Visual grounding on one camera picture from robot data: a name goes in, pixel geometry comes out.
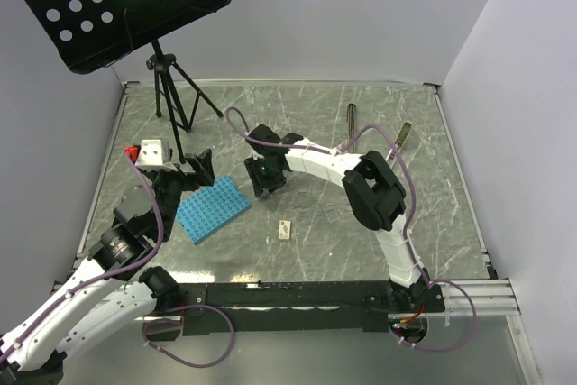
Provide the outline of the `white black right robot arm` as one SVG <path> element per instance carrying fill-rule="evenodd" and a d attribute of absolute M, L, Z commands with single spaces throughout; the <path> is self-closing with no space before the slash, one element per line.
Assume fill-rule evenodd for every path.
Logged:
<path fill-rule="evenodd" d="M 407 192 L 379 152 L 342 153 L 299 134 L 279 137 L 264 124 L 245 141 L 256 153 L 244 161 L 256 197 L 283 187 L 287 172 L 342 188 L 354 217 L 374 234 L 383 251 L 389 273 L 386 303 L 397 313 L 444 311 L 442 290 L 427 285 L 428 273 L 404 231 Z"/>

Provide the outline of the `beige black large stapler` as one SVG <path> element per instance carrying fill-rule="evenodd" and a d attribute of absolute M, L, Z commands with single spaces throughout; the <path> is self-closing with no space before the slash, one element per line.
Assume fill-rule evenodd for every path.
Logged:
<path fill-rule="evenodd" d="M 354 141 L 354 137 L 357 133 L 357 106 L 355 103 L 348 104 L 346 118 L 348 126 L 348 143 L 350 144 L 348 151 L 351 153 L 355 153 L 356 144 Z"/>

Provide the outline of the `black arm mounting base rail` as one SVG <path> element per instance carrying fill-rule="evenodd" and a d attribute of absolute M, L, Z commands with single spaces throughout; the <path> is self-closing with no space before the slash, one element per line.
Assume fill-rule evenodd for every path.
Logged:
<path fill-rule="evenodd" d="M 309 331 L 361 329 L 388 332 L 397 313 L 386 303 L 385 280 L 183 283 L 144 318 L 175 318 L 184 336 L 234 331 Z"/>

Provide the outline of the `pale green small stapler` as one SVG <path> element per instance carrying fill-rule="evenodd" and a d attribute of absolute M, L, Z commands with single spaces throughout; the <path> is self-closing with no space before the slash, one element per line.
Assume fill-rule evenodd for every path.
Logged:
<path fill-rule="evenodd" d="M 407 138 L 411 132 L 412 129 L 412 123 L 411 122 L 404 122 L 398 135 L 397 138 L 394 142 L 394 146 L 395 149 L 397 150 L 397 152 L 400 152 L 402 150 L 402 148 L 404 147 Z M 387 156 L 387 162 L 390 166 L 393 166 L 395 161 L 396 161 L 396 155 L 394 153 L 394 151 L 390 151 L 388 156 Z"/>

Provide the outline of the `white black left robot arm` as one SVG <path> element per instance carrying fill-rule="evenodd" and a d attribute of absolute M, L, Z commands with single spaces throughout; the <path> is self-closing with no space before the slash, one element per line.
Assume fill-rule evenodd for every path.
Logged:
<path fill-rule="evenodd" d="M 2 335 L 3 384 L 57 384 L 70 362 L 128 322 L 177 306 L 178 283 L 148 263 L 169 239 L 182 194 L 214 184 L 212 152 L 174 164 L 162 144 L 144 141 L 124 157 L 139 184 L 125 190 L 112 225 L 69 279 Z"/>

